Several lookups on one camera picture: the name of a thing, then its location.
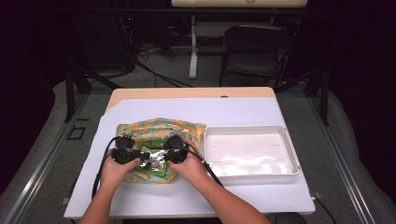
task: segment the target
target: white tray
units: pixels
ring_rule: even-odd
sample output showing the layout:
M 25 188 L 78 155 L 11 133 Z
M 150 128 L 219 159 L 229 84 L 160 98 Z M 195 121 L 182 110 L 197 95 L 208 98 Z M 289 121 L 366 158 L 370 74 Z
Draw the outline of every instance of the white tray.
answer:
M 289 132 L 280 126 L 208 127 L 204 151 L 226 185 L 288 181 L 301 170 Z

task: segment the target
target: white tabletop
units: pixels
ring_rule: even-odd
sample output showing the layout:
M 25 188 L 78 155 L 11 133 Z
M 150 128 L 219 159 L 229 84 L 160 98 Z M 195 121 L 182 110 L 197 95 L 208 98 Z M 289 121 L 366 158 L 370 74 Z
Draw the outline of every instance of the white tabletop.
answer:
M 207 127 L 282 126 L 286 128 L 275 97 L 167 98 L 121 100 L 101 118 L 90 154 L 81 170 L 65 217 L 80 218 L 91 202 L 92 185 L 106 145 L 118 124 L 146 119 L 182 119 Z M 226 186 L 264 214 L 313 213 L 303 171 L 293 178 L 268 179 L 266 183 Z M 117 190 L 110 216 L 214 217 L 207 201 L 182 178 L 164 185 L 123 183 Z

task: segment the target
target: person's right hand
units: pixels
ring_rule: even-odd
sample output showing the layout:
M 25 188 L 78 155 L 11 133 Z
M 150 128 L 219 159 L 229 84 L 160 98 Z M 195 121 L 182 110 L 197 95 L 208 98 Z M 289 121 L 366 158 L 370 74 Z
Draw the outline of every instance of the person's right hand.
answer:
M 191 140 L 185 140 L 185 142 L 189 145 L 195 146 L 195 144 Z M 206 174 L 206 169 L 202 165 L 202 163 L 191 153 L 187 155 L 186 160 L 184 160 L 181 164 L 175 164 L 171 161 L 168 162 L 169 167 L 178 172 L 185 180 L 193 184 L 196 181 L 200 181 L 202 178 L 209 177 Z

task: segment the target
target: person's left arm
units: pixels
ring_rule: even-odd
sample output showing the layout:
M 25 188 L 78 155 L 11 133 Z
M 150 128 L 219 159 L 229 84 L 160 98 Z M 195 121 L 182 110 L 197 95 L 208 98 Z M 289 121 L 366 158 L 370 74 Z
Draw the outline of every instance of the person's left arm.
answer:
M 99 189 L 96 191 L 95 196 L 79 221 L 79 224 L 106 224 L 108 222 L 111 200 L 117 188 L 128 172 L 134 169 L 139 162 L 140 159 L 135 159 L 121 165 L 113 161 L 111 156 L 106 159 L 102 170 Z

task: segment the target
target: forearm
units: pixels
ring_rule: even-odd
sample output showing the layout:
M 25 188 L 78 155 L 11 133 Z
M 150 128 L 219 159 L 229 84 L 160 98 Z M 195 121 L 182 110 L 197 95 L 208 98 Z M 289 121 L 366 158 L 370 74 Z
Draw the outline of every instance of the forearm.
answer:
M 106 224 L 110 214 L 111 200 L 115 193 L 114 189 L 99 188 L 93 197 L 90 206 L 78 224 L 97 223 Z
M 249 203 L 217 184 L 210 177 L 203 177 L 192 185 L 206 198 L 220 220 L 230 223 L 270 223 Z

